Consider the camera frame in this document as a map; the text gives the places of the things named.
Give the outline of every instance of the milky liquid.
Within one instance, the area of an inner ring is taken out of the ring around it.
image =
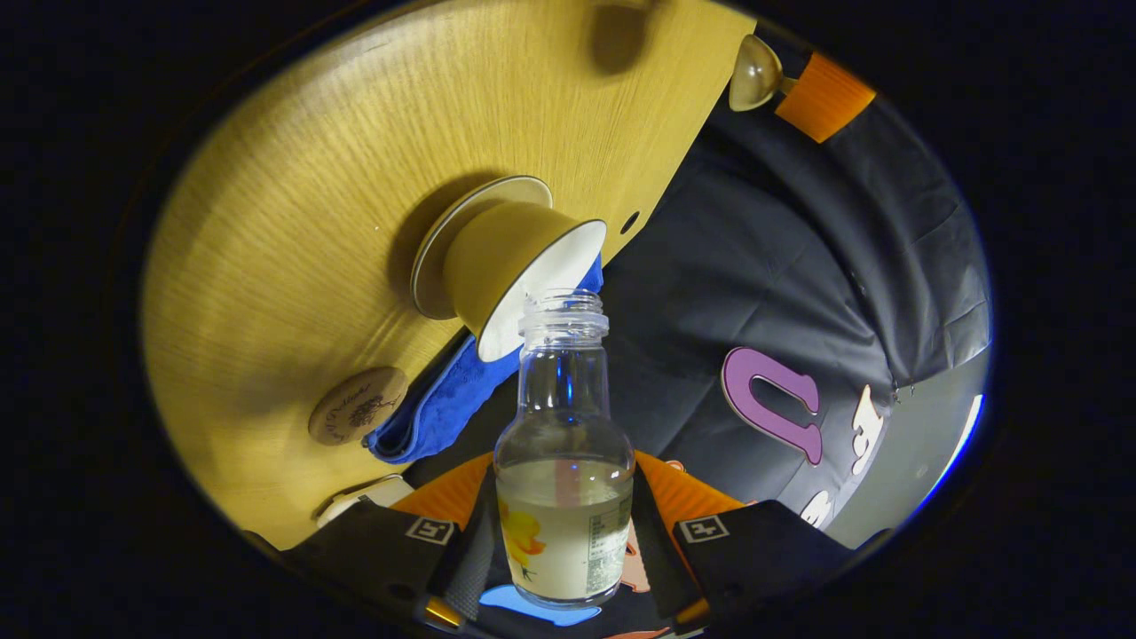
[[[500,471],[501,529],[512,581],[542,599],[587,599],[619,582],[632,478],[613,464],[544,459]]]

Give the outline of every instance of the logo sticker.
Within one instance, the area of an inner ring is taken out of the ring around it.
[[[726,530],[726,526],[721,525],[721,520],[718,518],[718,515],[679,522],[678,526],[683,529],[683,537],[690,543],[700,543],[729,536],[729,531]]]
[[[407,531],[407,537],[445,546],[450,541],[450,536],[453,534],[453,522],[418,517],[418,521]]]

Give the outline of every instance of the blue towel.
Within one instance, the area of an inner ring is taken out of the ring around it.
[[[601,267],[596,257],[579,288],[599,292]],[[517,372],[519,351],[485,363],[477,358],[477,342],[469,335],[432,384],[409,395],[390,418],[362,438],[364,447],[387,464],[408,464],[441,453],[458,439],[493,389]]]

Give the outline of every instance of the black background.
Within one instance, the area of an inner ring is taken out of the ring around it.
[[[753,622],[770,636],[1130,632],[1120,581],[1133,536],[1119,518],[1131,420],[1109,384],[1130,376],[1119,333],[1136,325],[1121,264],[1133,16],[1120,2],[749,5],[878,86],[943,156],[986,241],[997,322],[976,455],[891,548]],[[156,158],[185,151],[178,125],[207,122],[195,108],[234,73],[300,34],[269,73],[379,10],[353,7],[115,0],[17,5],[6,20],[17,407],[6,616],[19,634],[383,634],[208,508],[145,399],[132,337],[147,193],[176,166]]]

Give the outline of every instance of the wooden table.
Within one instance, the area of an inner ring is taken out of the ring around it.
[[[409,299],[431,223],[484,181],[536,175],[559,210],[608,221],[610,259],[650,218],[753,28],[699,0],[425,3],[241,103],[170,192],[142,300],[152,391],[204,492],[289,548],[327,498],[399,470],[314,442],[307,422],[358,371],[414,379],[460,329]]]

